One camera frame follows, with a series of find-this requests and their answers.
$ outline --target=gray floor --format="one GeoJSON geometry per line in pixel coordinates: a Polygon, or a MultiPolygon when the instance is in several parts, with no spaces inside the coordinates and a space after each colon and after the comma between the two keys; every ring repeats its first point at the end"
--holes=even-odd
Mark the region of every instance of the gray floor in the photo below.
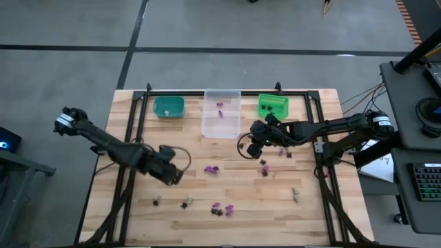
{"type": "MultiPolygon", "coordinates": [[[[128,45],[141,0],[0,2],[0,44],[128,45]]],[[[394,0],[150,0],[139,46],[409,51],[394,0]]],[[[32,247],[72,244],[96,156],[84,138],[52,133],[64,106],[82,107],[105,127],[125,53],[0,50],[0,126],[23,137],[20,154],[57,167],[40,176],[15,240],[32,247]]],[[[135,53],[125,89],[337,88],[346,100],[380,83],[378,66],[397,57],[135,53]]],[[[343,105],[347,110],[355,102],[343,105]]],[[[377,100],[392,115],[387,95],[377,100]]],[[[365,103],[348,114],[362,111],[365,103]]],[[[366,196],[376,240],[436,247],[439,236],[392,223],[393,198],[366,196]]]]}

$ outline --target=black keyboard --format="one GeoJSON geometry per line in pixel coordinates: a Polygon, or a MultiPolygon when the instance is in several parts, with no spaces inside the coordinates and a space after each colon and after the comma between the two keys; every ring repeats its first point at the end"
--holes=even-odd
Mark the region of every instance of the black keyboard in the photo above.
{"type": "Polygon", "coordinates": [[[441,201],[441,164],[412,163],[411,175],[421,201],[441,201]]]}

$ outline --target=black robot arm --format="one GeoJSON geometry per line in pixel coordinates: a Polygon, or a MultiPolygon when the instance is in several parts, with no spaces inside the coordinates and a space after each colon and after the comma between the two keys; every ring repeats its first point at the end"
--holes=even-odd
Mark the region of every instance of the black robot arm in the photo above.
{"type": "Polygon", "coordinates": [[[60,135],[81,135],[96,145],[91,147],[92,151],[105,150],[115,163],[144,175],[148,173],[166,185],[178,184],[186,170],[180,170],[170,162],[176,154],[173,150],[176,147],[162,145],[159,152],[155,152],[146,144],[124,143],[90,122],[83,110],[63,108],[63,113],[54,125],[54,132],[60,135]]]}
{"type": "Polygon", "coordinates": [[[394,132],[389,117],[382,112],[373,111],[319,123],[308,121],[282,123],[273,114],[268,114],[265,120],[266,124],[262,121],[254,121],[249,129],[250,133],[239,139],[238,144],[246,135],[251,135],[250,138],[252,138],[252,144],[247,149],[251,157],[244,156],[245,158],[259,158],[264,146],[293,147],[303,145],[320,136],[352,132],[341,141],[328,142],[323,145],[325,160],[332,163],[331,157],[341,157],[349,148],[369,139],[382,140],[394,132]]]}

